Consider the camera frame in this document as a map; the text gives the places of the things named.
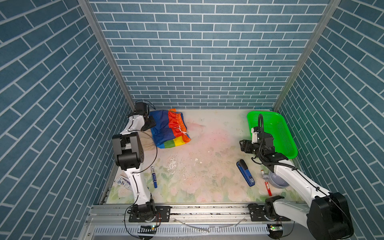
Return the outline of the multicolour shorts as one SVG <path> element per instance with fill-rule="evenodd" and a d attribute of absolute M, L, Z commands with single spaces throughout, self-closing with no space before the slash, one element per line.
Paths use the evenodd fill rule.
<path fill-rule="evenodd" d="M 178 147 L 189 143 L 191 138 L 184 122 L 183 113 L 176 109 L 150 112 L 156 126 L 151 128 L 155 145 L 160 149 Z"/>

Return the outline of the green plastic basket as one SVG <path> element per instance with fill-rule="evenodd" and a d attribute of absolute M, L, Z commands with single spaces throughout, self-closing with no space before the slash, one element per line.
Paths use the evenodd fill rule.
<path fill-rule="evenodd" d="M 263 115 L 265 132 L 274 137 L 274 146 L 278 153 L 282 153 L 288 159 L 297 157 L 298 149 L 282 115 L 276 112 L 251 111 L 247 114 L 250 132 L 258 126 L 258 117 Z"/>

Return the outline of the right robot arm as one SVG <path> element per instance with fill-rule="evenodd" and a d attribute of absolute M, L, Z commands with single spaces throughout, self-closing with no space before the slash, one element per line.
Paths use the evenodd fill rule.
<path fill-rule="evenodd" d="M 292 187 L 304 204 L 286 200 L 282 196 L 266 199 L 265 218 L 276 221 L 288 218 L 306 227 L 317 240 L 343 240 L 354 234 L 354 227 L 347 199 L 340 193 L 332 193 L 308 178 L 282 153 L 277 153 L 272 136 L 256 137 L 256 142 L 241 140 L 241 151 L 254 154 L 270 172 L 282 178 Z"/>

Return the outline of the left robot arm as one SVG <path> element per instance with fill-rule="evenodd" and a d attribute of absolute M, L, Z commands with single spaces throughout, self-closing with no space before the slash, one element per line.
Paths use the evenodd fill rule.
<path fill-rule="evenodd" d="M 121 133 L 112 137 L 115 163 L 128 177 L 135 202 L 131 215 L 135 218 L 152 217 L 156 214 L 155 202 L 142 173 L 145 159 L 140 132 L 156 125 L 149 114 L 135 113 Z"/>

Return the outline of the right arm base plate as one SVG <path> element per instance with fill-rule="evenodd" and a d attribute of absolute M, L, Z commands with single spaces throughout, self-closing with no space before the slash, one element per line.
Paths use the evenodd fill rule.
<path fill-rule="evenodd" d="M 250 213 L 250 218 L 252 222 L 289 222 L 291 221 L 290 219 L 286 217 L 267 217 L 264 211 L 264 206 L 260 206 L 258 204 L 249 204 L 247 206 L 249 213 Z"/>

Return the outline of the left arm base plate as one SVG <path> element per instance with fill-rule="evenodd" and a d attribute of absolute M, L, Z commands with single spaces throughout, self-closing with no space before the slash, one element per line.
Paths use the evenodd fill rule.
<path fill-rule="evenodd" d="M 129 210 L 128 213 L 129 223 L 167 223 L 170 220 L 171 207 L 170 206 L 155 206 L 154 208 L 147 210 L 138 210 L 134 207 L 133 210 Z"/>

